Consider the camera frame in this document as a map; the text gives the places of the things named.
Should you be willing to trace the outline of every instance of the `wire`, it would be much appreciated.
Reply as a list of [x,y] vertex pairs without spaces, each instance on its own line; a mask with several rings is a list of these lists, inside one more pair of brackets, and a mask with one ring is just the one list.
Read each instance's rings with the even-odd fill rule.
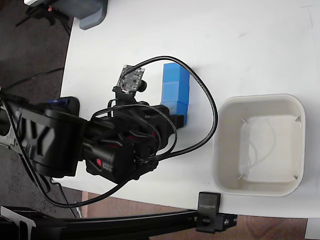
[[[111,108],[112,103],[113,103],[114,101],[116,101],[116,100],[117,100],[116,98],[115,98],[115,99],[111,99],[111,100],[108,102],[107,107],[108,107],[108,108]],[[108,112],[107,116],[108,116],[109,118],[111,118],[111,117],[112,117],[112,116],[111,116],[111,112]]]
[[[34,185],[36,185],[35,179],[32,177],[32,174],[31,174],[31,172],[29,171],[26,163],[23,161],[22,155],[19,154],[19,156],[20,156],[20,159],[21,159],[21,161],[22,161],[23,167],[24,167],[26,173],[28,174],[30,180],[34,183]],[[50,186],[48,180],[46,179],[45,176],[43,176],[43,175],[41,175],[41,174],[39,174],[39,176],[40,176],[41,180],[43,181],[43,183],[44,183],[44,185],[45,185],[45,188],[46,188],[45,192],[46,192],[46,193],[50,193],[50,191],[51,191],[51,186]]]
[[123,79],[129,73],[132,73],[133,71],[135,71],[135,70],[137,70],[137,69],[139,69],[139,68],[141,68],[141,67],[143,67],[145,65],[148,65],[148,64],[151,64],[151,63],[154,63],[154,62],[157,62],[157,61],[162,61],[162,60],[169,60],[169,61],[172,61],[172,62],[175,62],[175,63],[179,64],[180,66],[184,67],[184,69],[186,69],[190,73],[190,75],[196,80],[196,82],[200,85],[200,87],[204,91],[204,93],[207,96],[207,98],[209,100],[209,103],[211,105],[212,114],[213,114],[213,123],[212,123],[211,130],[209,131],[207,136],[204,139],[202,139],[200,142],[198,142],[198,143],[196,143],[196,144],[194,144],[194,145],[192,145],[190,147],[187,147],[185,149],[171,152],[170,154],[168,154],[166,156],[163,156],[160,159],[160,161],[164,160],[164,159],[180,156],[180,155],[183,155],[183,154],[187,154],[187,153],[190,153],[190,152],[202,147],[204,144],[206,144],[212,138],[212,136],[215,134],[215,132],[217,130],[217,126],[218,126],[218,110],[217,110],[217,106],[216,106],[216,103],[214,101],[214,98],[212,97],[211,93],[209,92],[209,89],[204,84],[204,82],[201,80],[201,78],[195,73],[195,71],[193,71],[191,69],[191,67],[189,67],[186,63],[184,63],[183,61],[181,61],[181,60],[179,60],[179,59],[177,59],[177,58],[175,58],[173,56],[156,56],[156,57],[150,58],[148,60],[145,60],[143,62],[140,62],[137,65],[132,66],[127,71],[125,71],[120,76],[120,80]]
[[157,161],[158,158],[161,158],[161,157],[164,157],[166,155],[168,155],[169,153],[171,153],[173,151],[173,149],[175,148],[176,144],[177,144],[177,140],[178,140],[178,133],[177,133],[177,128],[175,126],[175,124],[171,121],[171,119],[165,115],[162,111],[160,111],[159,109],[155,108],[155,107],[152,107],[152,106],[148,106],[148,105],[143,105],[143,104],[129,104],[129,105],[123,105],[123,106],[113,106],[111,108],[105,108],[105,109],[102,109],[100,111],[97,111],[95,112],[91,119],[99,116],[99,115],[102,115],[102,114],[106,114],[108,112],[111,112],[111,111],[117,111],[117,110],[120,110],[120,109],[129,109],[129,108],[136,108],[136,107],[145,107],[145,108],[149,108],[149,109],[153,109],[155,111],[157,111],[161,116],[163,116],[171,125],[171,127],[173,128],[173,131],[174,131],[174,142],[172,144],[172,146],[169,148],[169,150],[167,150],[166,152],[162,153],[162,154],[159,154],[159,155],[156,155],[156,156],[153,156],[153,157],[148,157],[148,160],[155,160]]
[[41,77],[41,76],[53,74],[53,73],[55,73],[55,72],[63,71],[64,69],[65,69],[64,67],[60,67],[60,68],[57,68],[57,69],[54,69],[54,70],[51,70],[51,71],[42,72],[42,73],[39,73],[39,74],[37,74],[37,75],[31,76],[31,77],[27,77],[27,78],[25,78],[25,79],[22,79],[22,80],[20,80],[20,81],[17,81],[17,82],[15,82],[15,83],[11,84],[10,86],[7,86],[7,87],[5,87],[5,88],[2,88],[1,91],[2,91],[2,92],[6,92],[6,91],[8,91],[8,90],[10,90],[10,89],[12,89],[12,88],[20,85],[20,84],[26,83],[26,82],[28,82],[28,81],[30,81],[30,80],[33,80],[33,79],[37,78],[37,77]]
[[69,28],[69,26],[66,24],[63,24],[62,22],[61,22],[61,25],[62,25],[63,29],[65,30],[66,34],[68,34],[68,36],[70,37],[71,29]]
[[[125,103],[124,103],[123,101],[121,101],[121,100],[119,100],[118,102],[120,102],[123,106],[125,105]],[[156,134],[157,137],[158,137],[158,147],[157,147],[157,149],[160,150],[160,147],[161,147],[161,136],[160,136],[160,133],[159,133],[158,129],[157,129],[155,126],[153,126],[152,124],[150,124],[149,122],[147,122],[146,120],[144,120],[143,118],[141,118],[141,117],[136,113],[135,110],[133,110],[133,109],[128,109],[128,111],[129,111],[136,119],[140,120],[141,122],[143,122],[144,124],[148,125],[150,128],[153,129],[153,131],[155,132],[155,134]]]
[[[61,192],[61,195],[62,195],[65,203],[66,203],[66,204],[69,204],[68,199],[67,199],[67,197],[66,197],[66,195],[65,195],[64,189],[62,188],[61,184],[60,184],[59,182],[54,182],[53,179],[52,179],[52,177],[50,177],[50,183],[51,183],[52,185],[57,185],[57,186],[59,187],[60,192]],[[76,216],[76,214],[74,213],[74,211],[72,210],[72,208],[69,208],[69,209],[70,209],[70,212],[72,213],[72,215],[74,216],[74,218],[77,218],[77,216]]]
[[60,203],[60,202],[57,202],[53,199],[51,199],[48,194],[46,193],[46,191],[44,190],[44,188],[42,187],[41,183],[40,183],[40,180],[34,170],[34,168],[32,167],[31,163],[30,163],[30,160],[26,154],[26,151],[25,149],[23,148],[22,146],[22,143],[19,139],[19,135],[18,135],[18,131],[16,129],[16,126],[15,126],[15,123],[14,123],[14,120],[13,120],[13,114],[11,112],[11,109],[9,107],[9,105],[7,104],[7,101],[2,99],[2,104],[5,108],[5,111],[6,111],[6,114],[7,114],[7,117],[8,117],[8,120],[9,120],[9,123],[12,127],[12,130],[13,130],[13,133],[14,133],[14,136],[15,136],[15,139],[16,139],[16,143],[18,145],[18,148],[19,150],[21,151],[21,154],[22,154],[22,159],[23,161],[25,162],[27,168],[29,169],[34,181],[35,181],[35,184],[37,185],[37,187],[40,189],[40,192],[42,193],[42,195],[44,196],[44,198],[46,200],[48,200],[49,203],[57,206],[57,207],[60,207],[60,208],[64,208],[64,209],[68,209],[68,208],[78,208],[78,207],[82,207],[82,206],[85,206],[85,205],[89,205],[89,204],[93,204],[93,203],[96,203],[98,201],[101,201],[107,197],[109,197],[110,195],[114,194],[116,191],[118,191],[119,189],[121,189],[127,182],[129,182],[131,180],[131,178],[129,177],[127,180],[125,180],[124,182],[116,185],[114,188],[112,188],[111,190],[109,190],[108,192],[100,195],[100,196],[97,196],[95,198],[92,198],[92,199],[89,199],[89,200],[86,200],[86,201],[82,201],[82,202],[77,202],[77,203],[72,203],[72,204],[64,204],[64,203]]

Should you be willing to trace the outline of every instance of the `white container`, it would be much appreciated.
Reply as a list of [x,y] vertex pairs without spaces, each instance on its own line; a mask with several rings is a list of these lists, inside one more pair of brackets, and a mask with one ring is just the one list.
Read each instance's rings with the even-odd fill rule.
[[219,109],[212,171],[224,194],[282,197],[304,174],[306,113],[289,94],[229,98]]

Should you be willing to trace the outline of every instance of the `blue block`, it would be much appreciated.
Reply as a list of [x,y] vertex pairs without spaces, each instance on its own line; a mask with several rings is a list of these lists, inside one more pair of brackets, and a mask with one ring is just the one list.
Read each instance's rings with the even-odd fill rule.
[[171,115],[184,115],[187,124],[190,74],[177,63],[163,66],[161,104],[170,109]]

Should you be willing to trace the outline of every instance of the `table surface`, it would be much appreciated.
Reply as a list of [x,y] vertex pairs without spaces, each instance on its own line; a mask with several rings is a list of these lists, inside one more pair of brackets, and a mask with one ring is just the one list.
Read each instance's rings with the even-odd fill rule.
[[[122,67],[170,55],[203,79],[217,107],[234,96],[287,93],[306,111],[304,177],[285,197],[223,195],[220,211],[239,215],[320,218],[320,1],[317,0],[109,0],[102,24],[72,27],[61,96],[80,100],[80,117],[107,106]],[[137,100],[161,101],[165,62],[146,66],[147,90]],[[190,80],[188,124],[178,131],[177,149],[200,141],[210,130],[210,104]],[[154,172],[129,182],[113,196],[196,209],[198,193],[218,192],[211,164],[213,141],[161,162]],[[114,184],[78,164],[63,186],[102,194]]]

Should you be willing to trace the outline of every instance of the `gray device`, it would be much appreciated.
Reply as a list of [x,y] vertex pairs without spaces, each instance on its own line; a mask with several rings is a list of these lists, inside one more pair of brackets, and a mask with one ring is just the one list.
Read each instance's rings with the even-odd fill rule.
[[83,30],[99,25],[107,14],[108,0],[37,0],[31,7],[49,2],[53,2],[51,6],[55,9],[80,19],[79,27]]

